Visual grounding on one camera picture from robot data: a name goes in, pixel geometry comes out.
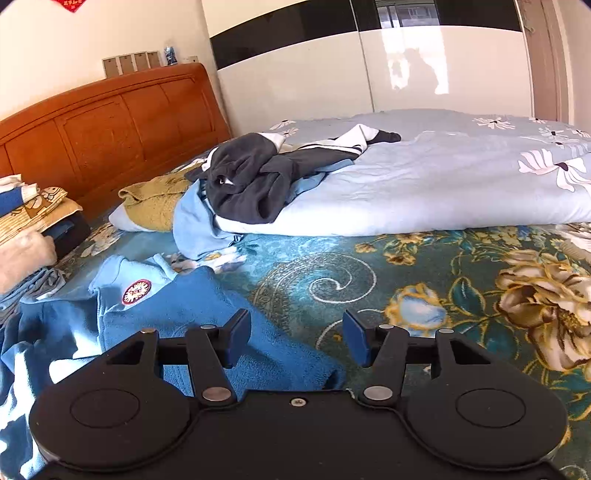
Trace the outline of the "light blue garment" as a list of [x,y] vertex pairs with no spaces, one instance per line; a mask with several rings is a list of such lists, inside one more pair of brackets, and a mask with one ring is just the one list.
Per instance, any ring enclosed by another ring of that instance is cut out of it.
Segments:
[[177,202],[172,235],[178,251],[191,260],[202,260],[217,251],[235,247],[242,254],[262,255],[280,261],[294,259],[304,251],[324,251],[335,237],[322,232],[328,215],[322,213],[317,195],[322,183],[305,180],[311,189],[301,192],[269,224],[246,224],[214,215],[197,181]]

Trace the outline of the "teal floral bed blanket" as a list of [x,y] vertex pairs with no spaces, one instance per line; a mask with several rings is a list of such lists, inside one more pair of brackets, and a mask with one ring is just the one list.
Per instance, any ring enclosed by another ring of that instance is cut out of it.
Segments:
[[204,263],[219,285],[280,330],[331,356],[358,388],[366,372],[342,340],[342,312],[432,337],[466,333],[565,403],[570,432],[559,465],[590,475],[590,228],[518,226],[376,237],[249,235]]

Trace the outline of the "mustard knitted sweater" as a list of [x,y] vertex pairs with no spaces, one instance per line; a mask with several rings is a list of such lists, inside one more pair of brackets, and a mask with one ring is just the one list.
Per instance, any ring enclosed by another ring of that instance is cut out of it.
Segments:
[[155,232],[172,230],[177,203],[192,185],[185,171],[134,183],[118,191],[124,214],[137,227]]

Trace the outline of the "dark grey hooded jacket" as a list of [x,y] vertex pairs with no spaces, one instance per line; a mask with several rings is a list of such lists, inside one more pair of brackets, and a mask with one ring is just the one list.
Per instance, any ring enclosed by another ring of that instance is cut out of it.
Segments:
[[352,166],[370,145],[398,143],[396,132],[358,124],[339,137],[285,150],[279,133],[249,133],[215,147],[204,163],[188,170],[200,180],[212,211],[245,224],[269,224],[298,195],[330,173]]

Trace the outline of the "grey blue folded garments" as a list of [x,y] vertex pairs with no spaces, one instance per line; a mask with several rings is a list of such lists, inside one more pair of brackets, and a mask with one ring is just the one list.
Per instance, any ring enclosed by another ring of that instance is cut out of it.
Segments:
[[64,273],[56,268],[43,267],[37,270],[1,295],[1,317],[12,315],[22,298],[47,298],[61,289],[65,283]]

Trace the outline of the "light blue floral quilt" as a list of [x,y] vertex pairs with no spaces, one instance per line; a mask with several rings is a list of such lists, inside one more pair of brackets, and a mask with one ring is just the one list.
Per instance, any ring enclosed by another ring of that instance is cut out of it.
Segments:
[[[335,137],[358,124],[395,131],[322,180],[322,232],[369,236],[529,224],[590,217],[590,136],[537,118],[451,110],[396,110],[345,119],[283,120],[269,133],[283,148]],[[122,205],[111,223],[134,225]]]

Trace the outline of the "cream fluffy folded garment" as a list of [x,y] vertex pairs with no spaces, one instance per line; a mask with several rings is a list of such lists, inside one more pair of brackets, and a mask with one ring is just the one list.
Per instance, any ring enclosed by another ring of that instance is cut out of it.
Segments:
[[1,245],[1,294],[10,292],[37,270],[57,262],[54,241],[36,230],[24,230]]

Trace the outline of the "yellow striped cartoon garment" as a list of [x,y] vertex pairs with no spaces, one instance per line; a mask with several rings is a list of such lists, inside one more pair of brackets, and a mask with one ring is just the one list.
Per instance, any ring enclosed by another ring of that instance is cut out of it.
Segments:
[[34,199],[1,217],[0,242],[4,244],[22,231],[44,232],[59,221],[82,212],[61,187],[47,187]]

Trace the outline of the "orange wooden headboard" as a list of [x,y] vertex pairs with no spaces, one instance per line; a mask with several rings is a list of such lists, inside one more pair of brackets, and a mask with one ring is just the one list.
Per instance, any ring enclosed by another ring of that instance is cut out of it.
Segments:
[[152,179],[228,140],[204,65],[105,79],[1,122],[1,173],[61,187],[93,220],[121,188]]

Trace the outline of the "blue and white folded sweater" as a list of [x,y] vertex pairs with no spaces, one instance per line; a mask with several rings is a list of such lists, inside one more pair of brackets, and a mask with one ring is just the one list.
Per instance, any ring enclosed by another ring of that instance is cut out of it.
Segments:
[[7,215],[39,195],[36,184],[24,184],[0,193],[0,216]]

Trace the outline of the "white folded garment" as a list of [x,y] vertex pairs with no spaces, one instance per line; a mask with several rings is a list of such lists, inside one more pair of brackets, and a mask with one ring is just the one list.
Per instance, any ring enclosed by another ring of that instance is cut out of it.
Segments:
[[0,193],[5,193],[16,188],[20,188],[24,185],[21,175],[9,175],[0,178]]

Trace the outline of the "white and black wardrobe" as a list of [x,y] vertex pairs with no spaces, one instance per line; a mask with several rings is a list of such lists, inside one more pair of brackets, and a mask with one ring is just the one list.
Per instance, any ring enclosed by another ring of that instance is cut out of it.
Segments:
[[394,109],[527,116],[513,1],[206,1],[231,128]]

